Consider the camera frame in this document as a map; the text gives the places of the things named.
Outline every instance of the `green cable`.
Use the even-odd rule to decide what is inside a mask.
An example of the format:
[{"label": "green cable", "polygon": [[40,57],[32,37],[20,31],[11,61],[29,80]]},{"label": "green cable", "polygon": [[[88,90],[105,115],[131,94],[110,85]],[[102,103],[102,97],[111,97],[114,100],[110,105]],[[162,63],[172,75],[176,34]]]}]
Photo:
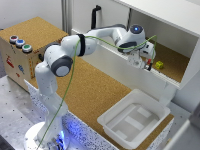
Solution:
[{"label": "green cable", "polygon": [[[146,42],[150,41],[151,39],[155,38],[154,51],[153,51],[153,55],[152,55],[152,59],[151,59],[151,63],[153,63],[154,52],[155,52],[156,42],[157,42],[157,36],[156,36],[156,35],[150,37],[149,39],[147,39],[146,41],[144,41],[143,43],[141,43],[141,44],[139,44],[139,45],[137,45],[137,46],[135,46],[135,47],[129,47],[129,48],[117,47],[117,46],[115,46],[115,45],[112,45],[112,44],[108,43],[107,41],[105,41],[105,40],[103,40],[103,39],[101,39],[101,38],[94,37],[94,36],[86,36],[85,38],[95,38],[95,39],[98,39],[98,40],[100,40],[100,41],[103,41],[104,43],[106,43],[106,44],[108,44],[108,45],[110,45],[110,46],[112,46],[112,47],[118,48],[118,49],[135,49],[135,48],[137,48],[137,47],[140,47],[140,46],[144,45]],[[70,78],[69,84],[68,84],[67,89],[66,89],[66,91],[65,91],[65,94],[64,94],[64,96],[63,96],[63,98],[62,98],[62,102],[61,102],[61,104],[60,104],[60,107],[58,108],[58,110],[57,110],[55,116],[53,117],[51,123],[49,124],[47,130],[45,131],[44,136],[42,137],[42,140],[41,140],[40,144],[38,145],[38,148],[39,148],[40,145],[42,144],[42,142],[43,142],[43,140],[44,140],[44,137],[46,136],[46,134],[47,134],[47,132],[48,132],[48,130],[49,130],[51,124],[53,123],[53,121],[54,121],[54,119],[56,118],[58,112],[60,111],[60,108],[62,107],[62,104],[63,104],[63,102],[64,102],[64,100],[65,100],[65,97],[66,97],[66,95],[67,95],[67,92],[68,92],[68,90],[69,90],[69,87],[70,87],[70,84],[71,84],[71,82],[72,82],[73,75],[74,75],[75,60],[76,60],[76,51],[77,51],[79,42],[80,42],[80,40],[78,40],[78,42],[77,42],[77,44],[76,44],[76,48],[75,48],[74,62],[73,62],[73,68],[72,68],[72,74],[71,74],[71,78]]]},{"label": "green cable", "polygon": [[41,140],[40,144],[39,144],[38,147],[37,147],[37,150],[38,150],[38,148],[40,147],[40,145],[42,144],[42,142],[43,142],[43,140],[44,140],[44,137],[46,136],[46,134],[47,134],[47,132],[48,132],[48,130],[49,130],[51,124],[53,123],[53,121],[54,121],[54,119],[56,118],[58,112],[60,111],[60,108],[62,107],[62,104],[63,104],[63,102],[64,102],[64,100],[65,100],[65,97],[66,97],[66,95],[67,95],[67,92],[68,92],[68,90],[69,90],[69,87],[70,87],[70,84],[71,84],[71,82],[72,82],[73,75],[74,75],[74,67],[75,67],[75,60],[76,60],[76,50],[77,50],[77,47],[78,47],[79,42],[80,42],[80,40],[79,40],[79,41],[77,42],[77,44],[76,44],[76,49],[75,49],[75,53],[74,53],[74,62],[73,62],[72,74],[71,74],[71,78],[70,78],[70,80],[69,80],[69,84],[68,84],[67,89],[66,89],[66,91],[65,91],[65,94],[64,94],[64,96],[63,96],[63,98],[62,98],[62,102],[61,102],[61,104],[60,104],[60,107],[58,108],[56,114],[54,115],[54,117],[53,117],[53,119],[52,119],[52,121],[51,121],[51,123],[49,124],[47,130],[45,131],[45,133],[44,133],[44,135],[43,135],[43,137],[42,137],[42,140]]}]

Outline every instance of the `plastic tub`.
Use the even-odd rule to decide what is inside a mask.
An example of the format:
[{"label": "plastic tub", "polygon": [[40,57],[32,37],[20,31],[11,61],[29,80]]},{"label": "plastic tub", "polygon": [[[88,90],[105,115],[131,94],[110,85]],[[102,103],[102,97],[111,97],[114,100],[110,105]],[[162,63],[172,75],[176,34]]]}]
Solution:
[{"label": "plastic tub", "polygon": [[135,89],[97,121],[105,133],[122,147],[136,149],[169,113],[169,108]]}]

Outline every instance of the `white robotic arm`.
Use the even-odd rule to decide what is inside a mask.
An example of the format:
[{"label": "white robotic arm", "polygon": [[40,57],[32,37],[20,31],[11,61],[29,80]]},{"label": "white robotic arm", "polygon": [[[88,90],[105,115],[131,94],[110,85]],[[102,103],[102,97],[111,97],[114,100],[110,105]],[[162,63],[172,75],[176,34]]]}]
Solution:
[{"label": "white robotic arm", "polygon": [[[135,47],[146,41],[144,29],[139,25],[131,26],[128,32],[123,25],[99,28],[89,31],[84,36],[94,36],[98,38],[111,37],[115,45],[121,48]],[[45,124],[38,132],[36,137],[36,139],[40,142],[62,101],[62,99],[56,94],[58,88],[56,76],[63,77],[70,72],[73,64],[72,57],[74,56],[76,44],[79,39],[80,38],[78,35],[67,36],[62,39],[61,44],[53,43],[47,46],[44,54],[44,61],[38,64],[35,68],[35,76],[39,88],[38,94],[40,101],[48,109],[48,115],[46,116]],[[97,42],[98,39],[85,38],[84,55],[92,54],[97,47]],[[77,56],[82,53],[81,50],[81,43],[79,43],[76,51]],[[137,68],[145,67],[145,63],[141,60],[140,56],[143,56],[147,59],[155,57],[155,54],[153,54],[153,44],[150,42],[137,47],[137,49],[123,50],[118,48],[118,51],[121,53],[130,52],[133,59],[131,58],[129,63],[132,63],[132,65]],[[55,141],[57,136],[62,132],[63,127],[61,123],[61,117],[67,112],[68,107],[65,103],[63,103],[59,113],[57,114],[57,117],[42,141],[43,149],[50,149],[51,146],[49,145],[51,144],[49,143]]]}]

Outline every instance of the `brown work surface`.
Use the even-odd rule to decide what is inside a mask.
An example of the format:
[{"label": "brown work surface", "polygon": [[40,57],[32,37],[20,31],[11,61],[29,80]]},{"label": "brown work surface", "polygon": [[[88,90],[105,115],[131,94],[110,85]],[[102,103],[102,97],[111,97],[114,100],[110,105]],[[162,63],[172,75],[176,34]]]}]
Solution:
[{"label": "brown work surface", "polygon": [[[64,95],[70,75],[57,78],[57,93],[61,97]],[[29,82],[37,87],[35,78]],[[119,149],[123,149],[104,133],[103,127],[97,122],[97,118],[130,92],[131,89],[128,87],[77,57],[74,77],[65,102],[72,113]],[[173,116],[169,115],[137,150],[145,150],[172,119]]]},{"label": "brown work surface", "polygon": [[12,35],[25,40],[26,44],[30,44],[33,51],[36,51],[68,34],[42,18],[36,17],[0,31],[0,37],[8,43]]},{"label": "brown work surface", "polygon": [[[180,83],[189,60],[190,58],[157,43],[153,68]],[[163,62],[163,69],[155,67],[157,61]]]}]

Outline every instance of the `cardboard box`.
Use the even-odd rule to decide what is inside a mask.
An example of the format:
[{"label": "cardboard box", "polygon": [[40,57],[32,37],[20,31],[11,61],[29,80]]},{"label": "cardboard box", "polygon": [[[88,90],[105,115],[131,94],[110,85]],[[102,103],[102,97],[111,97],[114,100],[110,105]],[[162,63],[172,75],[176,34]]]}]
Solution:
[{"label": "cardboard box", "polygon": [[[16,35],[32,46],[29,54],[10,44],[10,36]],[[0,31],[0,50],[7,75],[28,90],[24,79],[35,77],[35,66],[40,63],[39,54],[44,54],[49,43],[60,41],[68,34],[45,20],[36,17]]]}]

